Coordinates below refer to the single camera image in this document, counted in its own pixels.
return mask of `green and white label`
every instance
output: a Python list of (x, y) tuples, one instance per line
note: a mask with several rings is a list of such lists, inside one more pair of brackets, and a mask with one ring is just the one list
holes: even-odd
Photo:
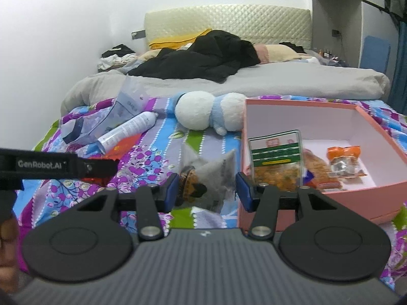
[(249, 138), (253, 166), (302, 162), (300, 131)]

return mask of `colorful bedspread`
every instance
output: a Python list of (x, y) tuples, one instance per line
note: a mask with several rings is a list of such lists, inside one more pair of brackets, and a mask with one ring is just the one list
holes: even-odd
[[(311, 101), (328, 101), (347, 104), (357, 104), (365, 109), (407, 153), (407, 121), (406, 117), (394, 113), (389, 109), (375, 108), (358, 101), (325, 100), (298, 96), (264, 96), (263, 99), (294, 99)], [(110, 109), (114, 99), (105, 100), (91, 107), (74, 109), (70, 114), (55, 122), (43, 141), (35, 148), (38, 151), (74, 152), (80, 157), (100, 157), (101, 152), (95, 144), (83, 147), (66, 145), (61, 138), (60, 125), (69, 120), (84, 115), (103, 113)], [(116, 187), (121, 192), (134, 191), (140, 185), (149, 183), (163, 183), (168, 175), (178, 171), (181, 146), (188, 143), (199, 152), (205, 159), (217, 158), (220, 154), (232, 149), (240, 153), (240, 133), (228, 133), (226, 136), (217, 135), (213, 129), (205, 131), (192, 131), (182, 127), (173, 114), (173, 104), (169, 98), (150, 99), (146, 111), (154, 111), (159, 114), (156, 124), (152, 129), (142, 134), (127, 153), (123, 155), (119, 163), (119, 171), (111, 179), (108, 186)], [(237, 159), (236, 169), (239, 170), (240, 162)], [(39, 224), (57, 216), (68, 208), (83, 201), (87, 197), (101, 190), (98, 185), (93, 185), (80, 180), (25, 180), (24, 191), (18, 194), (15, 211), (19, 216), (20, 240), (28, 231)], [(190, 226), (208, 228), (221, 227), (232, 228), (236, 226), (237, 204), (226, 203), (221, 217), (211, 215), (204, 210), (189, 209), (180, 210), (174, 226)], [(168, 232), (169, 223), (173, 219), (171, 214), (160, 214), (164, 230)], [(135, 212), (123, 212), (121, 225), (130, 232), (135, 232)], [(398, 234), (398, 246), (394, 247), (392, 258), (398, 258), (397, 264), (390, 263), (383, 278), (391, 284), (392, 278), (406, 272), (405, 251), (405, 226), (401, 227)], [(20, 267), (26, 270), (26, 266), (20, 256)]]

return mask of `blue curtain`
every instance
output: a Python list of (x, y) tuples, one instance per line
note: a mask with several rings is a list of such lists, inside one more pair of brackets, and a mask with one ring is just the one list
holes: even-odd
[(396, 69), (387, 104), (398, 113), (407, 115), (407, 24), (405, 22), (400, 22)]

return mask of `white logo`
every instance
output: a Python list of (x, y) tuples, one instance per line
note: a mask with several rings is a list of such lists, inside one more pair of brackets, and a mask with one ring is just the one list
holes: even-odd
[(204, 232), (201, 233), (201, 236), (207, 237), (210, 234), (212, 234), (210, 231), (204, 231)]
[(62, 169), (62, 163), (44, 163), (44, 162), (37, 162), (37, 161), (32, 161), (32, 162), (24, 162), (21, 159), (17, 162), (19, 167), (23, 168), (41, 168), (41, 169), (46, 169), (46, 170), (61, 170)]

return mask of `yellow stripe on label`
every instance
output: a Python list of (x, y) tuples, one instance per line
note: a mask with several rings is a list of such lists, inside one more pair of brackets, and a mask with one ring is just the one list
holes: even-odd
[(281, 163), (290, 163), (291, 159), (282, 159), (280, 161), (273, 161), (273, 162), (264, 162), (261, 165), (271, 165), (271, 164), (281, 164)]

